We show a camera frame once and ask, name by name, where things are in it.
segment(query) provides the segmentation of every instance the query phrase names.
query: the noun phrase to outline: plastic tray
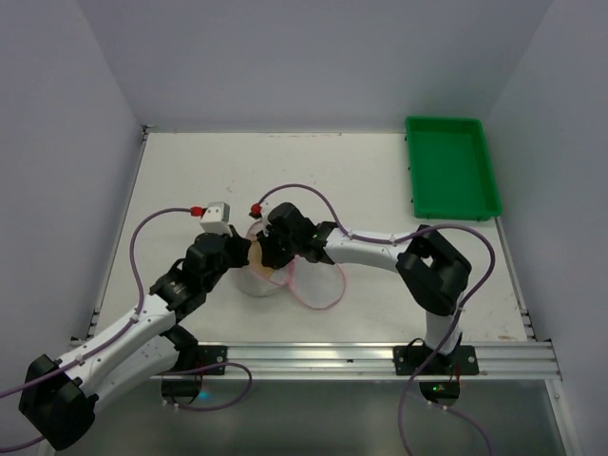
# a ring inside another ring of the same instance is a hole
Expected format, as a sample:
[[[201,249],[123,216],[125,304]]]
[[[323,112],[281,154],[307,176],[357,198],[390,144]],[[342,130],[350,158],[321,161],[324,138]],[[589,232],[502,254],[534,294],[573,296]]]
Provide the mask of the plastic tray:
[[[476,119],[407,117],[414,216],[487,220],[503,208]]]

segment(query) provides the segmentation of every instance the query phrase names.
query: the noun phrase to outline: purple cable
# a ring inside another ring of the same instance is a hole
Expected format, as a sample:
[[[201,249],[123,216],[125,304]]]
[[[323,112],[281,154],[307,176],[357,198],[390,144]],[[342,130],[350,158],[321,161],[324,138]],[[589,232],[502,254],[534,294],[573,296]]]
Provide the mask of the purple cable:
[[[323,195],[321,192],[319,192],[318,190],[316,190],[315,188],[312,188],[310,185],[305,185],[303,183],[286,183],[284,185],[279,185],[278,187],[275,187],[271,190],[269,190],[268,192],[266,192],[262,198],[259,199],[258,203],[262,203],[263,201],[265,201],[268,197],[270,197],[273,193],[279,191],[279,190],[283,190],[285,188],[301,188],[304,190],[308,190],[309,192],[314,193],[315,195],[317,195],[318,197],[320,197],[323,202],[325,203],[325,205],[327,206],[327,208],[330,210],[330,213],[332,214],[333,220],[335,221],[335,224],[337,225],[338,229],[345,234],[346,236],[355,239],[355,240],[361,240],[364,242],[370,242],[373,244],[400,244],[403,243],[407,240],[411,240],[413,238],[417,238],[421,235],[424,235],[426,233],[429,233],[431,231],[439,231],[439,230],[444,230],[444,229],[454,229],[454,230],[461,230],[461,231],[465,231],[467,233],[470,233],[471,235],[473,235],[474,237],[478,238],[487,248],[487,251],[489,252],[489,256],[490,256],[490,261],[489,261],[489,265],[487,267],[487,270],[485,271],[485,274],[482,276],[482,278],[475,284],[475,286],[473,288],[471,288],[471,290],[465,295],[465,297],[463,298],[463,300],[459,303],[457,309],[456,309],[456,313],[454,314],[454,318],[452,320],[451,325],[449,326],[449,328],[446,331],[446,335],[444,336],[444,338],[439,342],[439,344],[437,345],[437,347],[435,348],[435,350],[433,350],[431,352],[431,354],[427,357],[427,359],[425,359],[425,361],[414,371],[414,373],[410,376],[408,382],[406,383],[406,386],[401,394],[401,397],[399,399],[399,407],[397,409],[397,413],[398,413],[398,427],[399,427],[399,435],[401,437],[401,442],[406,450],[406,452],[408,453],[409,456],[413,455],[413,451],[411,450],[411,447],[409,445],[408,439],[406,437],[406,432],[404,429],[404,422],[403,422],[403,409],[406,403],[406,397],[408,396],[408,392],[411,389],[411,386],[414,383],[414,379],[420,375],[420,373],[428,366],[428,364],[433,360],[433,358],[437,355],[437,353],[439,353],[439,350],[445,345],[445,343],[447,342],[447,340],[449,339],[449,337],[451,336],[451,334],[454,332],[454,330],[456,329],[456,326],[458,325],[458,321],[460,320],[460,316],[461,313],[463,311],[463,307],[465,306],[465,304],[467,303],[467,301],[475,294],[477,293],[477,291],[482,287],[482,285],[484,285],[484,283],[489,279],[490,275],[492,274],[492,272],[494,271],[494,266],[496,265],[496,254],[494,252],[494,248],[492,247],[492,244],[490,243],[489,240],[487,240],[487,238],[482,235],[481,233],[479,233],[478,231],[469,228],[468,226],[464,226],[464,225],[458,225],[455,223],[440,223],[437,225],[433,225],[433,226],[429,226],[428,228],[424,228],[422,230],[416,231],[414,233],[410,233],[406,236],[403,237],[399,237],[398,239],[395,239],[394,241],[390,241],[389,239],[378,239],[375,237],[366,237],[366,236],[360,236],[357,235],[355,233],[350,233],[349,230],[347,230],[345,228],[345,226],[342,224],[342,222],[340,221],[337,213],[335,212],[335,209],[333,209],[332,204],[330,203],[330,201],[325,197],[325,195]],[[469,418],[468,416],[466,416],[464,413],[448,408],[448,411],[450,411],[452,414],[459,416],[465,420],[467,420],[472,426],[474,426],[477,430],[479,430],[479,432],[482,434],[482,437],[484,438],[485,441],[485,445],[487,447],[487,452],[490,456],[494,455],[494,448],[492,447],[492,444],[490,442],[490,439],[488,437],[488,435],[486,434],[486,432],[482,429],[481,426],[479,426],[475,421],[473,421],[471,418]]]
[[[2,454],[12,453],[13,451],[19,451],[20,449],[33,447],[34,445],[39,444],[43,440],[45,440],[45,438],[41,435],[40,437],[35,438],[34,440],[30,440],[29,442],[21,444],[21,445],[7,446],[6,448],[0,448],[0,453],[2,453]]]
[[[233,368],[239,368],[239,369],[245,371],[245,373],[249,377],[247,379],[247,386],[245,387],[245,389],[237,397],[235,397],[232,401],[228,401],[227,403],[221,404],[219,406],[211,406],[211,407],[192,407],[187,404],[178,404],[177,402],[172,402],[172,404],[177,404],[180,409],[184,409],[184,410],[188,410],[188,411],[218,411],[218,410],[228,409],[229,407],[236,404],[238,401],[240,401],[243,397],[245,397],[247,395],[247,393],[251,389],[251,386],[254,383],[254,377],[252,376],[251,371],[247,368],[247,366],[243,366],[240,363],[233,363],[230,361],[226,361],[224,363],[210,364],[208,366],[205,366],[204,368],[181,370],[178,372],[172,372],[172,371],[164,372],[161,375],[192,375],[192,374],[202,373],[205,371],[210,371],[211,369],[221,368],[221,367],[225,367],[225,366],[232,366]]]
[[[137,315],[139,315],[140,312],[142,311],[143,299],[145,297],[145,293],[143,291],[142,278],[140,277],[140,273],[137,269],[137,264],[135,263],[135,241],[137,239],[138,234],[140,233],[140,231],[142,230],[142,228],[148,221],[150,221],[151,219],[155,219],[156,217],[161,216],[163,214],[168,214],[171,212],[187,212],[189,214],[190,209],[186,209],[183,207],[170,207],[170,208],[162,209],[158,212],[155,212],[154,214],[151,214],[148,217],[144,218],[142,220],[142,222],[140,222],[140,224],[137,226],[137,228],[135,228],[135,231],[133,232],[133,235],[131,236],[131,242],[129,243],[129,261],[131,263],[131,271],[133,271],[133,276],[135,277],[135,283],[137,284],[137,290],[138,290],[138,295],[139,295],[138,304],[137,304],[137,307],[135,308],[135,313]],[[102,345],[100,345],[96,349],[88,351],[87,353],[83,353],[83,359],[88,359],[91,356],[95,356],[97,353],[101,352],[102,350],[105,350],[107,347],[109,347],[114,342],[116,342],[118,339],[120,339],[124,335],[124,333],[126,333],[131,328],[131,326],[133,326],[134,324],[135,324],[135,322],[133,320],[129,320],[128,323],[126,323],[118,332],[116,332],[116,334],[114,334],[112,337],[110,337],[108,340],[106,340]],[[14,388],[7,389],[6,391],[0,391],[0,399],[4,399],[5,397],[11,396],[19,391],[26,390],[27,388],[31,388],[36,385],[39,385],[39,384],[47,381],[49,378],[52,378],[55,375],[59,375],[62,372],[68,371],[77,365],[78,365],[78,361],[74,360],[71,363],[67,363],[65,366],[62,366],[61,368],[54,370],[53,372],[47,373],[46,375],[36,378],[35,380],[31,380],[27,383],[24,383],[23,385],[19,385]],[[0,447],[0,453],[10,453],[13,451],[17,451],[18,449],[31,447],[32,445],[35,445],[43,440],[44,440],[44,437],[41,436],[38,439],[36,439],[35,441],[32,440],[31,442],[23,444],[25,446],[11,446],[8,448]]]

